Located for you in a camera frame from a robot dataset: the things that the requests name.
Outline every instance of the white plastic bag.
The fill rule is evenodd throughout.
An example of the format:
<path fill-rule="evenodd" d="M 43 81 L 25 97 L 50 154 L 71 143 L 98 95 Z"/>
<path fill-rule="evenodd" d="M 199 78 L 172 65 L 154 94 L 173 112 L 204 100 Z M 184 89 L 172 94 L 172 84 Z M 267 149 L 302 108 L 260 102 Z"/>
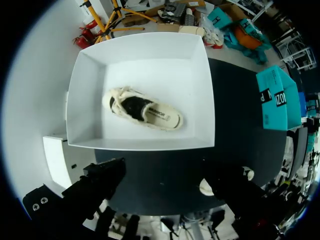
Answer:
<path fill-rule="evenodd" d="M 200 16 L 199 27 L 205 30 L 203 39 L 208 44 L 207 46 L 223 45 L 224 33 L 213 25 L 206 14 L 201 13 Z"/>

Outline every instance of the cluttered table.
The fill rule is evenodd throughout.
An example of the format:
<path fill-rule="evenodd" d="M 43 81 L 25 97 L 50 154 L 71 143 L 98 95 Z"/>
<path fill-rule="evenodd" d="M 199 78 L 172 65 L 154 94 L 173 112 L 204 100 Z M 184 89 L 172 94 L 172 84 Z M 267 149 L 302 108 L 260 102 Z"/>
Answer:
<path fill-rule="evenodd" d="M 282 165 L 286 132 L 263 129 L 256 73 L 209 58 L 215 105 L 215 146 L 171 151 L 95 150 L 98 163 L 124 157 L 126 175 L 109 205 L 136 215 L 176 215 L 224 204 L 199 190 L 202 160 L 247 166 L 262 186 Z"/>

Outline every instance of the white wall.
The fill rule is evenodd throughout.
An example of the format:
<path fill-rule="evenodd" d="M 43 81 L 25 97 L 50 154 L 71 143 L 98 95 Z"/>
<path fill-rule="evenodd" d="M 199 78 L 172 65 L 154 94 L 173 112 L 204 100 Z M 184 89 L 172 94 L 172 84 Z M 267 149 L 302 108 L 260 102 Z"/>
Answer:
<path fill-rule="evenodd" d="M 57 187 L 42 137 L 66 131 L 65 94 L 80 50 L 73 38 L 84 17 L 75 1 L 58 1 L 31 29 L 8 75 L 1 126 L 4 164 L 21 199 L 43 183 Z"/>
<path fill-rule="evenodd" d="M 84 3 L 84 0 L 75 0 L 75 2 L 78 6 L 80 6 Z M 102 18 L 102 22 L 106 24 L 114 9 L 111 0 L 90 0 L 90 3 L 96 14 Z M 82 6 L 81 10 L 86 16 L 90 15 L 90 12 L 86 6 Z"/>

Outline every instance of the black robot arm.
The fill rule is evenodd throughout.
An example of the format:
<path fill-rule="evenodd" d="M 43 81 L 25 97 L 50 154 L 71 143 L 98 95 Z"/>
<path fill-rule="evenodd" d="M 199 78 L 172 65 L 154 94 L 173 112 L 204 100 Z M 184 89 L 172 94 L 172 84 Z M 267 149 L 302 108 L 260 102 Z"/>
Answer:
<path fill-rule="evenodd" d="M 52 239 L 101 239 L 82 224 L 86 219 L 93 219 L 104 199 L 112 198 L 126 174 L 125 160 L 112 159 L 83 170 L 85 175 L 62 193 L 63 198 L 43 185 L 22 200 L 32 221 Z"/>

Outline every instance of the white sneaker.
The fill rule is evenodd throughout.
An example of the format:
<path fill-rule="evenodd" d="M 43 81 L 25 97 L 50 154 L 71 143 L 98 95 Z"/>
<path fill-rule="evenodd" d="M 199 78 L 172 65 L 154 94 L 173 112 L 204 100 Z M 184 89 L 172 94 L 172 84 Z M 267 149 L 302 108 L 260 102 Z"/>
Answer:
<path fill-rule="evenodd" d="M 115 115 L 153 129 L 171 131 L 183 125 L 182 115 L 172 106 L 128 86 L 108 91 L 102 98 L 102 105 Z"/>

